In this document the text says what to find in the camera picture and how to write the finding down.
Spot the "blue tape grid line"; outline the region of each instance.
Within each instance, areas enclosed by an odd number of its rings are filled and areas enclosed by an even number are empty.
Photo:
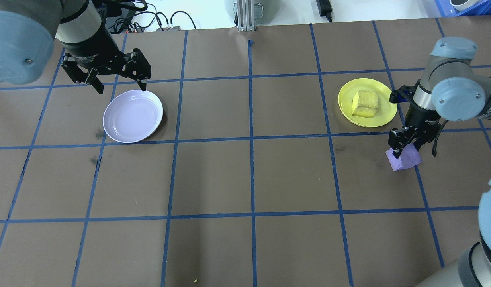
[[[323,114],[325,116],[325,125],[327,126],[327,133],[328,133],[328,137],[329,137],[329,149],[330,149],[330,153],[331,153],[332,171],[333,171],[333,176],[334,176],[334,185],[336,187],[336,198],[337,198],[337,202],[338,202],[338,214],[339,214],[341,233],[342,233],[342,245],[344,248],[344,254],[345,254],[345,259],[346,259],[346,268],[348,270],[348,281],[350,283],[350,286],[353,287],[353,274],[352,274],[352,270],[351,270],[350,252],[348,250],[348,239],[346,236],[346,225],[345,225],[345,221],[344,221],[344,212],[342,210],[342,202],[341,202],[341,198],[340,198],[340,189],[339,189],[338,172],[337,172],[337,167],[336,167],[336,158],[334,157],[334,148],[333,148],[333,142],[332,142],[331,126],[329,125],[329,114],[327,112],[327,102],[325,100],[325,91],[323,89],[323,78],[322,78],[321,65],[320,65],[320,56],[318,55],[318,47],[316,45],[316,38],[314,35],[313,24],[309,24],[309,29],[311,30],[311,38],[313,40],[314,54],[316,57],[316,65],[318,68],[318,79],[320,81],[320,93],[321,93],[321,100],[322,100],[322,106],[323,106]]]
[[[126,43],[127,43],[127,34],[125,34],[125,37],[123,39],[123,45],[121,46],[122,52],[125,51],[125,44]],[[111,93],[111,98],[110,98],[109,102],[111,102],[114,99],[114,94],[116,93],[116,83],[118,83],[118,75],[116,75],[114,78],[113,91]],[[84,222],[83,232],[81,235],[81,243],[79,245],[79,250],[77,253],[76,267],[74,268],[74,276],[72,277],[72,287],[75,287],[76,282],[77,282],[77,275],[78,275],[79,267],[81,264],[81,257],[82,257],[82,253],[83,253],[84,242],[86,240],[86,232],[88,230],[88,223],[89,223],[88,219],[89,219],[90,214],[91,214],[91,207],[93,205],[93,197],[95,195],[95,188],[96,188],[96,181],[98,178],[98,171],[100,170],[100,165],[102,163],[102,156],[104,154],[104,148],[106,147],[105,146],[106,138],[107,138],[107,135],[104,133],[104,135],[102,136],[102,141],[100,142],[100,153],[98,154],[98,161],[96,162],[95,174],[93,177],[93,183],[91,184],[91,192],[90,192],[90,196],[89,196],[89,200],[88,200],[88,207],[86,210],[86,217],[85,217],[86,220]]]
[[[167,206],[167,220],[166,220],[166,233],[164,236],[164,253],[162,259],[162,271],[160,285],[165,286],[166,283],[166,269],[167,269],[167,249],[169,246],[169,231],[171,230],[171,213],[173,209],[173,192],[174,192],[174,175],[176,172],[176,156],[178,153],[178,138],[180,136],[180,116],[182,113],[182,94],[183,83],[185,74],[185,56],[187,54],[187,35],[188,31],[185,31],[185,39],[183,44],[183,56],[182,56],[182,72],[180,73],[180,94],[178,95],[178,115],[176,116],[176,134],[174,137],[174,150],[173,150],[173,164],[171,168],[171,185],[169,187],[169,202]]]
[[[404,117],[400,114],[402,122],[404,123]],[[464,129],[445,129],[442,132],[477,132],[477,131],[491,131],[491,128],[464,128]],[[389,132],[343,132],[333,133],[331,136],[379,136],[388,135]],[[291,135],[279,135],[279,136],[253,136],[255,140],[274,140],[276,138],[325,138],[328,134],[291,134]],[[225,142],[230,140],[250,140],[248,136],[234,137],[234,138],[194,138],[188,140],[178,140],[180,142]],[[146,140],[143,142],[122,143],[122,142],[105,142],[105,146],[109,145],[155,145],[155,144],[174,144],[175,140]],[[100,143],[89,143],[85,145],[34,145],[33,149],[76,149],[81,147],[100,147]],[[29,149],[29,145],[20,145],[14,147],[0,147],[1,149]]]
[[[440,35],[442,35],[442,38],[445,37],[444,31],[442,29],[442,25],[440,24],[440,20],[438,18],[435,18],[436,25],[438,25],[438,30],[440,31]]]
[[[385,56],[385,53],[383,51],[383,46],[381,43],[380,34],[378,33],[378,29],[376,28],[375,22],[374,21],[372,21],[372,22],[373,22],[373,28],[374,28],[374,31],[376,34],[376,39],[378,40],[378,44],[380,45],[381,55],[383,57],[383,61],[385,62],[385,68],[387,69],[387,74],[389,75],[389,80],[391,81],[392,89],[394,89],[391,73],[389,71],[389,64],[387,63],[387,57]],[[398,104],[398,111],[399,111],[399,116],[401,117],[401,122],[404,125],[405,119],[404,119],[403,111],[402,111],[401,106],[399,104]],[[419,172],[418,166],[415,166],[415,173],[417,175],[417,181],[419,182],[422,200],[424,201],[424,207],[426,209],[426,214],[428,216],[429,227],[431,228],[431,233],[433,234],[433,241],[434,241],[435,248],[436,248],[436,254],[438,255],[438,260],[440,261],[440,266],[444,267],[445,266],[444,258],[442,256],[442,251],[440,250],[440,243],[438,242],[438,236],[436,235],[436,229],[435,229],[435,226],[433,223],[433,217],[431,216],[431,210],[429,209],[429,204],[428,204],[428,200],[426,197],[426,191],[424,189],[424,184],[422,184],[422,178],[421,178],[421,174]]]
[[[252,237],[252,285],[258,286],[258,269],[256,265],[256,202],[254,196],[254,132],[252,114],[252,44],[247,41],[247,55],[249,61],[249,146],[250,146],[250,212],[251,212],[251,237]]]
[[[481,68],[491,68],[491,65],[476,65],[471,66],[474,69]],[[423,67],[418,68],[403,68],[403,69],[389,69],[390,72],[393,71],[423,71]],[[345,73],[382,73],[387,72],[386,69],[373,69],[373,70],[352,70],[352,71],[322,71],[322,75],[336,75]],[[252,75],[253,78],[278,78],[278,77],[297,77],[297,76],[316,76],[317,72],[313,73],[279,73],[272,75]],[[213,81],[213,80],[234,80],[234,79],[248,79],[249,76],[231,76],[231,77],[209,77],[209,78],[187,78],[183,79],[185,82],[188,81]],[[180,82],[180,79],[163,79],[163,80],[148,80],[149,83],[166,83],[166,82]],[[117,83],[103,83],[105,86],[111,85],[129,85],[136,84],[134,81],[127,82],[117,82]],[[69,84],[69,85],[50,85],[50,86],[24,86],[24,87],[6,87],[0,88],[0,91],[4,90],[28,90],[28,89],[49,89],[49,88],[69,88],[69,87],[83,87],[85,84]]]
[[[491,150],[491,140],[490,140],[490,138],[489,138],[489,134],[488,134],[488,132],[487,132],[487,129],[484,127],[484,123],[482,123],[482,120],[479,120],[479,119],[478,119],[478,121],[479,121],[479,124],[481,125],[481,130],[482,130],[482,132],[484,133],[484,137],[486,138],[486,142],[487,142],[487,143],[488,143],[488,145],[489,145],[489,149]]]
[[[460,211],[478,210],[478,206],[450,206],[450,207],[430,207],[430,211]],[[388,209],[351,209],[351,210],[309,210],[309,211],[271,211],[255,212],[255,217],[264,216],[311,216],[311,215],[338,215],[343,214],[397,214],[405,212],[426,212],[425,207],[420,208],[388,208]],[[193,218],[247,218],[252,217],[252,212],[231,213],[231,214],[187,214],[171,215],[171,220],[183,220]],[[110,221],[135,221],[135,220],[167,220],[167,216],[122,216],[122,217],[93,217],[93,218],[34,218],[34,219],[11,219],[8,222],[14,223],[52,223],[52,222],[110,222]]]
[[[58,60],[58,65],[56,66],[56,71],[54,72],[54,76],[51,80],[51,85],[54,85],[54,80],[56,80],[56,75],[58,75],[58,71],[59,71],[59,67],[61,65],[61,60],[63,59],[63,53],[64,53],[64,49],[61,51],[61,55],[59,57],[59,60]],[[14,207],[16,205],[16,202],[17,202],[17,197],[18,197],[18,194],[19,194],[19,191],[21,190],[21,185],[22,185],[22,182],[23,182],[23,179],[24,179],[24,174],[25,174],[25,170],[27,168],[27,163],[29,162],[29,159],[31,158],[31,153],[33,152],[33,146],[35,145],[35,141],[36,141],[36,137],[38,136],[38,131],[40,130],[40,125],[42,124],[42,120],[43,120],[43,116],[45,114],[45,109],[47,108],[47,103],[49,102],[49,98],[51,97],[51,92],[52,92],[52,87],[49,89],[49,92],[47,92],[47,96],[45,97],[45,101],[43,103],[43,107],[42,107],[42,111],[40,113],[40,118],[38,119],[38,123],[36,125],[36,129],[35,129],[35,133],[33,135],[33,139],[31,140],[31,145],[29,147],[29,150],[27,152],[27,156],[25,158],[25,162],[24,162],[24,166],[23,166],[23,169],[22,169],[22,172],[21,172],[21,176],[19,177],[19,180],[18,180],[18,183],[17,183],[17,188],[15,190],[15,193],[14,193],[14,198],[12,199],[12,203],[10,205],[10,209],[8,210],[8,216],[7,216],[7,219],[5,221],[5,225],[3,226],[3,231],[1,232],[1,237],[0,237],[0,250],[1,250],[1,246],[3,245],[3,239],[5,238],[5,233],[8,229],[8,225],[10,223],[10,219],[11,219],[11,216],[12,216],[12,213],[14,212]]]
[[[376,40],[378,40],[378,44],[380,46],[381,57],[383,58],[383,63],[385,64],[385,69],[387,72],[387,76],[389,77],[389,83],[391,84],[391,90],[395,90],[394,81],[392,80],[391,69],[389,68],[389,63],[387,62],[387,57],[385,56],[385,51],[383,50],[383,45],[381,44],[380,34],[378,33],[378,28],[376,27],[376,22],[371,21],[373,24],[374,33],[376,35]],[[401,105],[398,104],[398,112],[401,118],[401,122],[404,124],[404,116],[401,112]]]

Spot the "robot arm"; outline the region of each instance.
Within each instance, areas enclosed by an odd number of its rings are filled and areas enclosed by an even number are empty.
[[[475,75],[470,67],[476,51],[471,40],[442,38],[435,44],[416,85],[393,91],[391,103],[410,103],[405,125],[389,134],[389,145],[396,158],[412,141],[419,150],[438,138],[443,128],[440,118],[491,120],[491,77]]]
[[[139,49],[124,54],[89,0],[0,0],[0,82],[37,80],[53,50],[53,38],[67,53],[61,63],[74,83],[104,86],[97,75],[118,74],[146,90],[151,66]]]

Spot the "cable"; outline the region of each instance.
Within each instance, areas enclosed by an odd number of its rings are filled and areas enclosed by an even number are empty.
[[[435,141],[433,142],[433,156],[436,156],[436,142],[438,142],[438,138],[440,137],[440,133],[444,129],[444,126],[446,125],[447,122],[448,122],[448,120],[444,120],[440,129],[438,129],[438,133],[436,133]]]
[[[176,11],[175,13],[173,13],[171,15],[171,25],[173,25],[173,16],[176,15],[177,13],[184,13],[185,15],[189,16],[189,19],[192,22],[192,25],[194,26],[194,30],[198,29],[198,28],[196,28],[196,24],[194,24],[194,21],[192,20],[192,17],[189,15],[189,13],[187,13],[186,11],[181,11],[181,10]]]
[[[123,29],[121,29],[120,31],[117,31],[116,30],[116,26],[119,25],[119,24],[126,24],[126,25],[131,25],[131,19],[137,15],[141,15],[141,14],[154,14],[154,18],[151,20],[151,22],[146,25],[146,26],[141,26],[142,28],[147,28],[149,26],[151,26],[151,24],[153,23],[154,20],[157,20],[157,23],[159,25],[160,28],[162,28],[162,22],[160,21],[160,18],[158,17],[158,14],[161,13],[161,12],[157,12],[157,13],[154,13],[152,11],[143,11],[143,12],[140,12],[140,13],[136,13],[135,15],[132,15],[132,16],[129,16],[129,17],[125,17],[125,18],[118,18],[114,24],[112,26],[109,27],[109,29],[114,29],[114,33],[118,34],[118,33],[121,33],[123,31]]]
[[[107,3],[107,4],[111,4],[111,5],[115,5],[115,6],[118,6],[121,8],[129,9],[132,11],[138,11],[138,12],[146,11],[148,9],[148,4],[147,4],[146,0],[102,0],[102,2]],[[136,6],[130,6],[130,5],[123,4],[126,2],[142,3],[143,7],[136,7]]]
[[[142,2],[142,0],[133,0],[133,2]],[[117,26],[119,24],[123,24],[124,26],[127,26],[128,27],[129,31],[132,29],[132,27],[134,27],[136,29],[137,28],[140,28],[143,31],[144,28],[150,27],[153,24],[153,22],[156,20],[156,22],[158,23],[158,27],[160,28],[160,30],[161,31],[164,31],[164,28],[162,27],[162,21],[160,20],[160,18],[158,17],[158,15],[160,14],[160,15],[164,16],[164,18],[166,20],[166,24],[169,24],[169,21],[167,20],[167,16],[164,13],[162,13],[162,12],[158,12],[155,5],[150,4],[148,2],[147,2],[147,5],[153,6],[153,8],[155,9],[155,13],[154,12],[151,12],[151,11],[143,11],[143,12],[140,12],[140,13],[136,13],[136,14],[134,14],[132,16],[126,17],[126,18],[118,18],[114,22],[114,24],[111,27],[109,27],[109,29],[112,29],[113,28],[114,33],[115,34],[119,34],[119,33],[121,33],[126,28],[123,28],[122,27],[119,31],[117,31]],[[141,26],[137,22],[134,23],[134,24],[131,23],[131,20],[132,20],[133,17],[135,17],[137,15],[140,15],[140,14],[145,14],[145,13],[153,14],[154,15],[154,18],[150,21],[150,23],[148,25]]]

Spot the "plate rim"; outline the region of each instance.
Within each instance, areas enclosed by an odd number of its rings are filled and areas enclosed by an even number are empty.
[[[352,83],[352,82],[358,82],[360,80],[368,80],[368,81],[373,81],[373,82],[377,82],[378,84],[380,85],[383,85],[386,89],[388,90],[391,90],[389,89],[389,87],[387,87],[387,85],[385,85],[384,83],[378,81],[378,80],[375,80],[375,79],[371,79],[371,78],[356,78],[356,79],[353,79],[353,80],[349,80],[348,82],[346,82],[344,85],[342,85],[342,87],[340,88],[339,90],[339,93],[338,93],[338,104],[339,104],[339,109],[342,113],[343,116],[345,116],[345,118],[347,120],[349,120],[350,122],[352,122],[353,124],[359,126],[359,127],[363,127],[363,128],[377,128],[377,127],[381,127],[381,126],[384,126],[384,125],[387,125],[389,122],[391,122],[391,120],[393,120],[393,118],[396,116],[396,112],[393,113],[393,116],[392,118],[390,118],[388,121],[386,121],[385,123],[381,124],[381,125],[371,125],[371,126],[364,126],[364,125],[361,125],[359,124],[358,122],[356,122],[355,120],[353,120],[352,118],[349,118],[349,116],[346,115],[346,113],[342,110],[342,93],[343,93],[343,89],[346,85]]]
[[[155,124],[153,125],[154,128],[152,129],[152,131],[147,136],[145,136],[143,138],[140,138],[139,140],[122,141],[122,140],[117,140],[116,138],[113,138],[113,136],[111,136],[107,132],[107,129],[106,129],[106,116],[109,116],[108,115],[108,110],[109,110],[110,107],[112,107],[112,105],[115,102],[115,100],[118,100],[118,99],[122,100],[121,98],[126,98],[127,97],[127,94],[129,94],[129,93],[139,93],[139,95],[134,95],[134,96],[136,96],[138,98],[147,98],[149,100],[151,100],[151,98],[147,97],[145,95],[145,93],[150,93],[151,95],[153,95],[154,98],[153,98],[153,100],[151,102],[152,103],[155,103],[155,107],[159,111],[160,116],[157,117],[157,120],[156,120]],[[140,89],[134,89],[134,90],[129,90],[129,91],[126,91],[126,92],[121,93],[119,96],[115,97],[109,104],[107,104],[107,107],[104,110],[104,114],[102,116],[102,126],[104,127],[104,132],[106,133],[106,135],[109,136],[114,141],[121,142],[121,143],[124,143],[124,144],[131,144],[133,142],[139,142],[139,141],[144,140],[145,138],[148,138],[149,136],[151,136],[158,129],[158,126],[162,122],[162,119],[163,118],[164,118],[164,105],[162,104],[162,101],[160,100],[160,98],[158,98],[158,96],[156,94],[152,93],[151,91],[142,91]]]

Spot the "white bowl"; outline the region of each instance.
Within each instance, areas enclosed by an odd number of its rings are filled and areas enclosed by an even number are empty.
[[[138,142],[148,138],[160,125],[164,109],[154,93],[131,90],[114,98],[104,111],[102,124],[117,142]]]

